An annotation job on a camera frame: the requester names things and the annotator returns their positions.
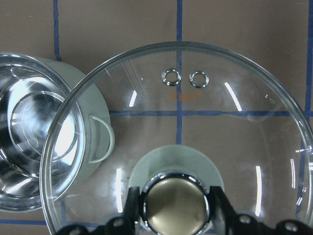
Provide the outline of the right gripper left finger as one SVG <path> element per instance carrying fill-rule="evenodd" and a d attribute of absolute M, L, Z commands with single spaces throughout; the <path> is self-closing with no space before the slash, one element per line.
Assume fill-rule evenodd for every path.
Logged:
<path fill-rule="evenodd" d="M 137 235 L 139 233 L 139 187 L 130 187 L 123 212 L 93 231 L 82 225 L 68 225 L 60 229 L 58 235 Z"/>

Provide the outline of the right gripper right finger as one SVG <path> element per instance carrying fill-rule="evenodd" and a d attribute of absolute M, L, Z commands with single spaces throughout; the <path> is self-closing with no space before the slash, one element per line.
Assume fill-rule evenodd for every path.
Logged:
<path fill-rule="evenodd" d="M 209 190 L 209 218 L 218 235 L 311 235 L 313 229 L 297 220 L 283 220 L 270 228 L 255 217 L 237 213 L 219 186 Z"/>

